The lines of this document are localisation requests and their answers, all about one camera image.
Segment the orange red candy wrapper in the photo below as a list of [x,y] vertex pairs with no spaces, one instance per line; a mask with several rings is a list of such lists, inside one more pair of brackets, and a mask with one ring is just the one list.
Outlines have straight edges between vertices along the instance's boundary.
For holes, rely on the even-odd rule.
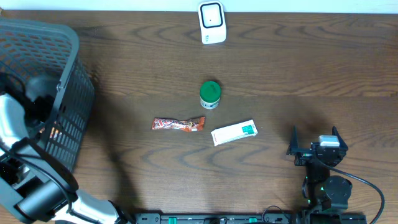
[[151,130],[157,129],[178,129],[185,132],[201,131],[205,124],[205,117],[188,120],[177,120],[168,118],[155,118]]

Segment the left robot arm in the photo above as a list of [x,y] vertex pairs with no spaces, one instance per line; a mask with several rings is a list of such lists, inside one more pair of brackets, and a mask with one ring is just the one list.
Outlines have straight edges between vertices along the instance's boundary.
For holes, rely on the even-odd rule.
[[1,83],[1,205],[19,221],[134,223],[81,190],[72,171],[94,89],[87,75],[41,75],[20,90]]

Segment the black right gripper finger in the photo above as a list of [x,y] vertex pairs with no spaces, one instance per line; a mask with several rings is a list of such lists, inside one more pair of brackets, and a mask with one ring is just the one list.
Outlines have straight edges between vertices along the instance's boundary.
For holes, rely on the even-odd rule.
[[297,150],[298,148],[299,148],[299,142],[298,142],[297,128],[296,126],[293,126],[288,150]]
[[336,136],[339,142],[339,148],[348,148],[347,144],[344,142],[343,138],[340,136],[336,126],[332,127],[332,135]]

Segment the green lid white jar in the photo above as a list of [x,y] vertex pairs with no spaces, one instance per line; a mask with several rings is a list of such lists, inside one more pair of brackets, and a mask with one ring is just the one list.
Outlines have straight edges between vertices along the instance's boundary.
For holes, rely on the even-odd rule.
[[217,82],[208,81],[200,88],[200,104],[208,110],[215,109],[221,99],[221,87]]

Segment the white green Panadol box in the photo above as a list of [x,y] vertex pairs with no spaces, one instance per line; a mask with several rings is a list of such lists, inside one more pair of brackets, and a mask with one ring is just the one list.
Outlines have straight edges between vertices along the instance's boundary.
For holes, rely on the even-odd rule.
[[252,119],[244,121],[242,123],[218,128],[211,132],[214,146],[219,146],[227,142],[255,136],[257,134],[258,130]]

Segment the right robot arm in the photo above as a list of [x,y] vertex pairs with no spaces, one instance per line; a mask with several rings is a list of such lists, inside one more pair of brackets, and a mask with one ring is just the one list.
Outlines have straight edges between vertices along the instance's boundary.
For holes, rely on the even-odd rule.
[[292,215],[292,223],[341,223],[340,215],[348,208],[352,183],[330,171],[345,157],[348,146],[336,127],[330,135],[321,135],[310,147],[299,146],[297,129],[293,128],[287,154],[294,156],[296,166],[304,166],[306,178],[302,194],[308,208]]

